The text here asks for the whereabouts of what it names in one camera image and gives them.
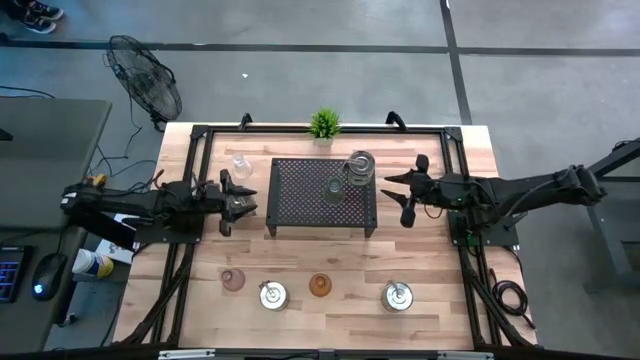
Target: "silver tin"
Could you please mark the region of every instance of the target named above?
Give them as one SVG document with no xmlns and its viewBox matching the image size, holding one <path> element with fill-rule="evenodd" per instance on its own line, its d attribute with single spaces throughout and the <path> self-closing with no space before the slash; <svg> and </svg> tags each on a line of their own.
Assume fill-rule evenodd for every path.
<svg viewBox="0 0 640 360">
<path fill-rule="evenodd" d="M 382 290 L 382 306 L 387 311 L 398 312 L 407 310 L 413 303 L 413 293 L 409 285 L 396 281 L 389 281 Z"/>
<path fill-rule="evenodd" d="M 269 310 L 281 311 L 289 304 L 289 292 L 279 282 L 265 281 L 260 284 L 260 302 Z"/>
</svg>

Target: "desk fan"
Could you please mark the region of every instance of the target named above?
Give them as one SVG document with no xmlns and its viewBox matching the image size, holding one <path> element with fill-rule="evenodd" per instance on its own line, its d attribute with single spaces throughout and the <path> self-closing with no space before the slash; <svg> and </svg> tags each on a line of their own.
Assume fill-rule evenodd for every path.
<svg viewBox="0 0 640 360">
<path fill-rule="evenodd" d="M 173 71 L 162 65 L 144 45 L 126 35 L 109 39 L 106 53 L 109 66 L 138 105 L 151 115 L 153 127 L 175 120 L 182 111 L 182 100 Z"/>
</svg>

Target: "perforated metal mesh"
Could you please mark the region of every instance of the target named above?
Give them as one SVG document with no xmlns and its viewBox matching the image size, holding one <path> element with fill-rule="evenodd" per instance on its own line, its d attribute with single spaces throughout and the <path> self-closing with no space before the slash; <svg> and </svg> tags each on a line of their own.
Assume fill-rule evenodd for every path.
<svg viewBox="0 0 640 360">
<path fill-rule="evenodd" d="M 377 227 L 375 173 L 363 187 L 353 186 L 342 171 L 344 160 L 273 159 L 267 224 L 274 226 Z M 345 199 L 327 204 L 329 178 L 342 180 Z"/>
</svg>

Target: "sneaker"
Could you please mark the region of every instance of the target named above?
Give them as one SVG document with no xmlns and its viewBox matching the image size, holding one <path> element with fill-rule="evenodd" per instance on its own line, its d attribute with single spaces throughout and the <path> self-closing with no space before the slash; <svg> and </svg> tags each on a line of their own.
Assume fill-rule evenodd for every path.
<svg viewBox="0 0 640 360">
<path fill-rule="evenodd" d="M 27 13 L 24 19 L 22 19 L 22 24 L 24 24 L 27 30 L 38 34 L 50 34 L 56 29 L 56 24 L 53 21 L 43 19 L 31 13 Z"/>
<path fill-rule="evenodd" d="M 33 1 L 29 4 L 29 11 L 46 20 L 60 20 L 64 11 L 60 8 L 47 6 L 41 2 Z"/>
</svg>

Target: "gray floor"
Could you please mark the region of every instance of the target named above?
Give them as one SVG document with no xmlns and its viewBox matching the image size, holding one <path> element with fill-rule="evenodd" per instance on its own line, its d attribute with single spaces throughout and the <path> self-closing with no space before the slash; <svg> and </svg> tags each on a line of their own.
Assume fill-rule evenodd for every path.
<svg viewBox="0 0 640 360">
<path fill-rule="evenodd" d="M 126 33 L 150 42 L 446 45 L 437 0 L 58 0 L 68 17 L 51 40 L 105 40 Z M 638 48 L 640 3 L 632 0 L 451 0 L 460 46 Z M 0 19 L 0 31 L 42 39 Z M 101 51 L 0 48 L 0 84 L 58 97 L 106 99 L 114 108 L 101 140 L 119 155 L 133 127 L 126 93 Z M 448 55 L 156 52 L 178 80 L 179 121 L 306 121 L 320 106 L 348 122 L 460 124 Z M 591 164 L 640 133 L 640 58 L 463 56 L 474 124 L 488 125 L 503 177 Z M 153 159 L 161 135 L 145 129 L 120 169 Z M 150 176 L 141 165 L 112 180 Z M 527 292 L 548 348 L 638 356 L 640 294 L 588 295 L 582 284 L 607 271 L 585 209 L 553 206 L 518 225 Z M 81 321 L 53 329 L 48 348 L 99 344 L 122 285 L 82 284 L 72 304 Z"/>
</svg>

